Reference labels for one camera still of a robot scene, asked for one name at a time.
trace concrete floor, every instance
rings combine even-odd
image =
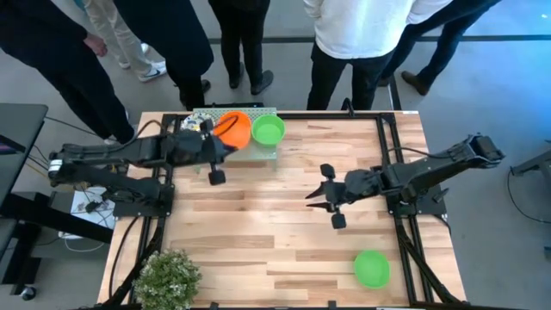
[[[71,0],[55,2],[90,28]],[[192,2],[209,37],[219,37],[218,25],[207,2]],[[312,22],[304,15],[300,1],[272,2],[266,23],[267,36],[311,34]],[[551,4],[547,0],[504,0],[469,29],[468,34],[551,34]],[[435,43],[417,44],[402,69],[422,68],[435,46]],[[250,102],[257,99],[279,109],[304,109],[310,87],[311,47],[311,44],[266,45],[264,65],[275,72],[275,83],[262,96],[253,98],[245,88],[228,89],[220,47],[213,46],[217,61],[206,75],[213,83],[207,100]],[[427,97],[419,96],[397,78],[402,106],[420,111],[432,151],[449,147],[469,133],[481,132],[490,135],[507,154],[497,169],[471,170],[444,184],[451,188],[446,202],[452,239],[467,297],[473,304],[527,309],[548,309],[551,304],[551,262],[542,251],[543,246],[551,245],[551,226],[525,219],[511,204],[505,187],[510,165],[551,147],[545,142],[551,137],[550,54],[551,41],[462,43]],[[160,59],[155,52],[150,55]],[[167,77],[141,84],[131,72],[121,70],[112,57],[101,61],[119,98],[130,111],[132,122],[137,122],[144,111],[181,109],[176,89]],[[84,126],[37,71],[1,52],[0,64],[0,102],[44,103],[50,107],[51,117]],[[337,109],[343,98],[350,95],[350,75],[349,69],[335,92],[331,109]],[[390,109],[387,90],[377,92],[375,109]],[[47,122],[37,145],[43,152],[50,152],[64,142],[95,144],[100,141]],[[511,187],[518,205],[526,213],[551,220],[548,207],[551,197],[541,180],[538,173],[529,173],[511,180]],[[15,189],[51,191],[46,180],[27,168]],[[37,249],[41,256],[51,258],[40,267],[36,283],[39,296],[35,300],[23,302],[16,296],[8,296],[9,287],[0,287],[6,308],[68,309],[91,306],[95,302],[107,252],[69,255],[63,248],[54,244]]]

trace shoe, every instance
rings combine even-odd
[[[128,116],[128,110],[124,109],[124,113],[127,115],[127,121],[130,121]],[[130,125],[130,126],[132,126],[132,129],[134,130],[134,135],[136,135],[138,130],[138,125]],[[113,144],[118,142],[117,142],[117,139],[113,135],[111,135],[109,138],[105,139],[103,143],[105,143],[108,146],[112,146]]]
[[[150,50],[149,45],[147,45],[146,43],[141,44],[141,51],[144,52],[144,55],[147,54],[149,50]]]
[[[266,70],[262,74],[262,82],[260,84],[251,86],[251,94],[254,96],[259,95],[261,92],[265,91],[268,88],[268,86],[272,85],[273,82],[274,82],[274,72],[270,70]]]
[[[210,90],[212,85],[208,80],[201,80],[201,87],[203,88],[203,94]],[[180,90],[180,102],[185,106],[187,102],[186,94]]]
[[[166,74],[166,64],[164,61],[152,63],[152,69],[143,76],[138,76],[138,80],[142,83],[149,82],[154,78],[158,78]]]
[[[239,87],[239,85],[241,84],[241,81],[243,80],[244,74],[245,74],[245,65],[243,63],[239,63],[239,77],[237,78],[230,77],[230,88],[232,90],[235,90]]]
[[[406,83],[413,86],[419,95],[426,96],[429,93],[430,86],[423,85],[415,74],[408,71],[403,71],[402,78],[406,81]]]
[[[390,77],[389,78],[382,78],[379,80],[379,83],[377,84],[378,87],[387,87],[390,84]]]
[[[130,63],[119,63],[119,66],[122,68],[122,70],[130,69]]]

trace black pants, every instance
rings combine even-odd
[[[245,67],[252,85],[262,82],[262,39],[270,0],[254,10],[237,9],[227,0],[209,0],[222,30],[222,57],[230,79],[239,77],[239,44],[243,44]]]
[[[455,50],[465,31],[499,1],[454,0],[425,22],[407,26],[382,77],[390,78],[394,74],[396,69],[406,61],[419,37],[444,25],[430,63],[418,74],[420,82],[430,87],[454,57]]]
[[[334,59],[314,44],[312,50],[312,90],[308,97],[308,110],[325,110],[343,74],[344,67],[351,64],[352,106],[356,110],[369,110],[373,106],[377,84],[393,52],[370,59]]]
[[[183,77],[168,59],[166,60],[166,71],[180,90],[180,102],[185,103],[188,111],[205,108],[205,94],[201,77]]]
[[[107,72],[88,47],[74,51],[73,55],[64,54],[64,57],[78,59],[79,67],[40,73],[59,91],[75,115],[100,138],[105,140],[114,135],[120,143],[127,143],[134,136],[134,130]]]

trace white sneaker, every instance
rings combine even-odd
[[[140,82],[145,83],[158,78],[166,74],[166,64],[164,61],[158,63],[152,63],[152,69],[143,76],[139,76],[138,79]]]
[[[149,52],[150,48],[146,43],[141,44],[141,51],[144,52],[144,54],[147,54]]]

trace leg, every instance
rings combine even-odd
[[[352,60],[352,107],[354,110],[370,110],[375,99],[377,83],[393,56],[393,52],[372,59]]]
[[[243,41],[243,55],[245,56],[245,67],[251,85],[258,85],[263,80],[262,40],[268,8],[269,0],[263,0],[258,9],[241,12],[240,31]]]
[[[431,87],[436,77],[442,73],[449,61],[454,57],[457,46],[465,31],[473,26],[489,9],[490,7],[479,9],[474,13],[448,22],[444,26],[430,63],[418,74],[418,80],[422,85],[428,89]]]
[[[152,63],[145,57],[141,48],[141,41],[130,31],[115,7],[113,0],[94,0],[102,4],[105,15],[115,31],[116,39],[122,51],[126,54],[132,69],[140,76],[143,76],[152,69]]]
[[[134,130],[128,123],[126,110],[115,95],[107,72],[87,47],[82,46],[77,53],[79,55],[75,57],[81,59],[80,66],[68,69],[66,82],[82,94],[109,132],[120,143],[127,143],[134,136]]]
[[[103,140],[111,135],[109,129],[103,125],[96,110],[88,104],[86,98],[82,96],[80,91],[74,88],[71,83],[68,83],[62,75],[42,71],[40,73],[56,90],[58,90],[59,94],[63,97],[65,102],[67,102],[69,109],[71,109],[88,128]]]
[[[214,15],[222,31],[222,57],[230,79],[237,79],[240,75],[239,42],[239,11],[231,5],[223,4],[227,0],[210,0]]]
[[[180,90],[180,102],[188,111],[194,108],[205,107],[205,91],[210,89],[208,81],[201,81],[201,77],[182,77],[170,61],[166,62],[166,71]]]
[[[307,110],[326,110],[331,96],[343,74],[346,60],[334,59],[314,44],[312,50],[312,89],[308,96]]]
[[[105,2],[105,0],[83,0],[86,14],[97,33],[105,40],[105,44],[107,44],[109,51],[115,56],[117,61],[120,64],[124,64],[128,62],[128,59],[122,51],[121,46],[119,46],[119,41],[105,14],[103,8]]]
[[[487,1],[452,1],[445,8],[436,12],[428,20],[421,22],[417,25],[409,25],[404,30],[398,46],[395,49],[392,60],[388,63],[387,68],[382,73],[382,78],[390,78],[407,59],[407,56],[412,52],[413,47],[417,39],[431,31],[434,28],[438,28],[447,22],[452,22],[463,16],[470,15],[477,11],[481,7],[487,7]]]
[[[203,91],[203,83],[201,77],[188,77],[182,81],[186,109],[193,111],[193,109],[205,108],[205,96]]]

